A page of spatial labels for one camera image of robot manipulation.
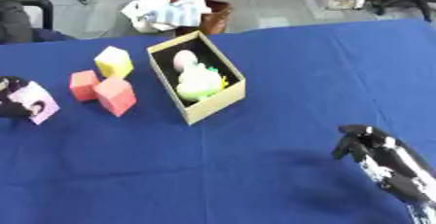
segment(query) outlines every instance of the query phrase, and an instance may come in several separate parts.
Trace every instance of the gray floor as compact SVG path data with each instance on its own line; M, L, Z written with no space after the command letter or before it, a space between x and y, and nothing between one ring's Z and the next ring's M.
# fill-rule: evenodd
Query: gray floor
M87 6L77 0L52 0L55 4L54 26L77 38L118 37L135 34L119 11L130 0L89 0ZM382 17L370 10L327 11L318 0L227 0L235 8L228 32L288 25L326 22L421 18L416 9L389 9ZM41 13L27 9L35 25Z

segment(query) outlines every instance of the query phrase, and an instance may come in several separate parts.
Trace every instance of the pink cube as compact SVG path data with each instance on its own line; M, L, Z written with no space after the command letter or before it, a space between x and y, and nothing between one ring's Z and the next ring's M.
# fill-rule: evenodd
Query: pink cube
M121 117L136 103L136 97L129 82L109 77L94 87L101 105L117 117Z
M99 83L92 70L71 74L70 90L79 101L97 99L93 88Z

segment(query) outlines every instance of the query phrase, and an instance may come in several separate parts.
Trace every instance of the toy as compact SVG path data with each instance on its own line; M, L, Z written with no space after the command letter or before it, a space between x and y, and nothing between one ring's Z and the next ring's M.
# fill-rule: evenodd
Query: toy
M70 91L79 101L97 99L93 87L99 83L92 70L75 72L71 74Z
M436 179L431 167L400 139L368 126L340 127L335 159L350 154L381 189L404 203L416 224L436 224Z
M179 51L173 60L174 69L178 72L183 72L187 66L196 65L199 62L196 55L189 50Z
M105 49L94 61L106 78L117 76L124 79L133 69L128 52L114 47Z
M203 63L184 67L179 76L177 93L185 100L199 101L223 90L223 80L216 71L206 69Z
M49 92L34 81L10 93L8 98L30 111L30 115L26 117L36 125L41 125L59 110L59 106Z
M94 90L101 105L117 117L121 117L136 103L130 83L116 76L107 78Z

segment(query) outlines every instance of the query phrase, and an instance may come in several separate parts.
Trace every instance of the brown basket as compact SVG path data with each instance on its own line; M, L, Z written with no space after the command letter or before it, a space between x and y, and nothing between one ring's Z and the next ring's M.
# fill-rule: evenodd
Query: brown basket
M205 0L207 7L212 9L211 14L201 16L200 26L181 26L175 30L177 36L201 31L203 34L224 33L226 31L227 19L232 12L232 6L228 2Z

